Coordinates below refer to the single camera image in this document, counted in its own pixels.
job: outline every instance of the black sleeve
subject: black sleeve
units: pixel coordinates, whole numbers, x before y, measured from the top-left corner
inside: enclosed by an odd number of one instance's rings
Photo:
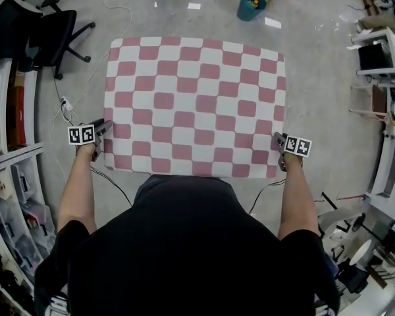
[[[67,283],[67,266],[77,246],[89,232],[80,221],[69,221],[57,234],[50,256],[35,271],[34,303],[36,314],[44,315],[52,296]]]
[[[326,261],[328,256],[321,238],[310,230],[297,230],[287,235],[280,242],[282,252],[292,259],[295,266],[307,279],[317,297],[324,301],[337,315],[340,308],[340,294],[335,279]]]

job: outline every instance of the pink square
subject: pink square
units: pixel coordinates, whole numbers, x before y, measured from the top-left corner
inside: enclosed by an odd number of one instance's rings
[[[131,170],[132,169],[132,156],[114,155],[114,166],[116,169]]]
[[[279,151],[279,145],[276,140],[271,140],[271,150],[272,151]]]
[[[253,101],[238,101],[237,114],[239,116],[254,117],[256,115],[256,103]]]
[[[206,163],[205,161],[194,161],[192,165],[192,174],[194,176],[211,176],[212,163]]]
[[[180,60],[198,62],[200,60],[200,50],[200,48],[182,47],[180,50]]]
[[[192,160],[192,147],[190,145],[172,145],[172,158],[183,159],[186,161]]]
[[[270,120],[258,119],[256,122],[256,134],[272,134],[272,122]]]
[[[271,74],[276,74],[277,62],[267,59],[261,59],[261,71],[270,72]]]
[[[233,164],[232,166],[232,176],[245,178],[248,177],[250,173],[250,165],[247,164]]]
[[[268,157],[268,151],[254,150],[251,154],[251,163],[266,165],[268,163]]]
[[[114,98],[114,107],[131,108],[133,104],[132,92],[117,92]]]
[[[282,105],[275,105],[274,120],[284,121],[284,107]]]
[[[223,42],[215,39],[203,39],[204,48],[222,49]]]
[[[228,149],[226,147],[216,147],[214,154],[214,161],[224,161],[226,163],[232,162],[232,149]]]
[[[220,131],[234,131],[236,128],[236,117],[217,115],[215,128]]]
[[[196,111],[200,113],[215,113],[217,110],[217,96],[197,95]]]
[[[220,81],[218,95],[225,97],[237,97],[238,83]]]
[[[156,60],[159,47],[140,47],[139,60]]]
[[[243,149],[251,149],[253,145],[253,135],[252,134],[236,134],[234,139],[234,146],[241,147]]]
[[[171,143],[172,128],[163,128],[162,126],[154,126],[152,128],[152,140],[159,143]]]
[[[195,144],[197,145],[213,145],[215,139],[214,131],[195,130]]]
[[[149,142],[133,142],[132,155],[143,155],[151,157],[151,143]]]
[[[115,77],[107,77],[105,79],[105,91],[113,92],[116,88],[116,78]]]
[[[274,103],[275,90],[268,88],[259,88],[259,100],[260,102]]]
[[[266,170],[267,178],[275,178],[277,176],[277,166],[276,165],[268,165],[268,169]]]
[[[156,109],[172,109],[174,107],[174,94],[167,92],[154,93],[153,107]]]
[[[223,63],[227,66],[241,66],[242,54],[223,51]]]
[[[104,140],[104,152],[105,153],[113,153],[113,141],[112,140]]]
[[[117,61],[120,55],[120,48],[111,48],[108,55],[108,61]]]
[[[286,82],[285,82],[285,77],[278,76],[276,79],[276,88],[279,90],[285,90],[287,87]]]
[[[177,91],[196,93],[198,90],[198,79],[189,77],[179,77],[177,79]]]
[[[220,68],[219,65],[209,65],[202,63],[200,65],[200,78],[211,78],[217,80],[219,78]]]
[[[123,46],[140,45],[140,38],[123,39]]]
[[[129,124],[113,124],[113,135],[115,138],[128,140],[131,137],[132,129]]]
[[[104,108],[104,120],[113,120],[113,108]]]
[[[155,89],[155,76],[137,76],[134,89],[142,92],[153,91]]]
[[[170,159],[152,158],[152,171],[156,173],[170,173],[171,161]]]
[[[255,84],[256,86],[259,84],[259,72],[242,69],[240,74],[240,82],[247,84]]]
[[[120,62],[117,76],[133,76],[136,72],[136,62]]]
[[[133,109],[132,122],[134,124],[152,125],[152,110]]]
[[[174,114],[174,126],[179,126],[181,128],[193,128],[195,126],[195,114],[176,111]]]
[[[261,49],[252,47],[250,45],[244,45],[243,46],[243,54],[248,54],[248,55],[253,55],[253,56],[260,56],[261,54]]]
[[[159,61],[158,75],[176,76],[178,68],[178,61]]]
[[[161,45],[180,45],[181,38],[166,36],[161,39]]]

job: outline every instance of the forearm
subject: forearm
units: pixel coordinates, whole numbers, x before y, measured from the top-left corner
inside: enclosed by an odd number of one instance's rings
[[[59,207],[58,230],[70,220],[79,220],[89,233],[97,229],[95,225],[91,155],[79,149],[73,162],[70,176],[63,190]]]
[[[301,229],[319,233],[315,202],[305,181],[300,161],[297,158],[289,158],[288,163],[286,161],[286,169],[278,238],[281,240],[290,233]]]

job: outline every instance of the trash in bin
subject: trash in bin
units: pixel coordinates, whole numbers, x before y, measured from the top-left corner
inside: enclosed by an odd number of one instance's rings
[[[240,0],[237,17],[243,21],[250,21],[266,7],[266,0]]]

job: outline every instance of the person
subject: person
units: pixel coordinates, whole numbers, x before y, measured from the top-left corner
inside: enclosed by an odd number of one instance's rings
[[[94,148],[80,147],[63,190],[55,245],[35,273],[37,315],[62,305],[72,316],[314,315],[315,295],[338,313],[298,156],[284,155],[277,238],[244,211],[230,184],[196,176],[151,176],[132,208],[97,229]]]
[[[378,30],[388,27],[395,34],[395,7],[393,9],[388,9],[386,12],[379,15],[365,16],[358,20],[356,26],[359,33],[363,30]]]

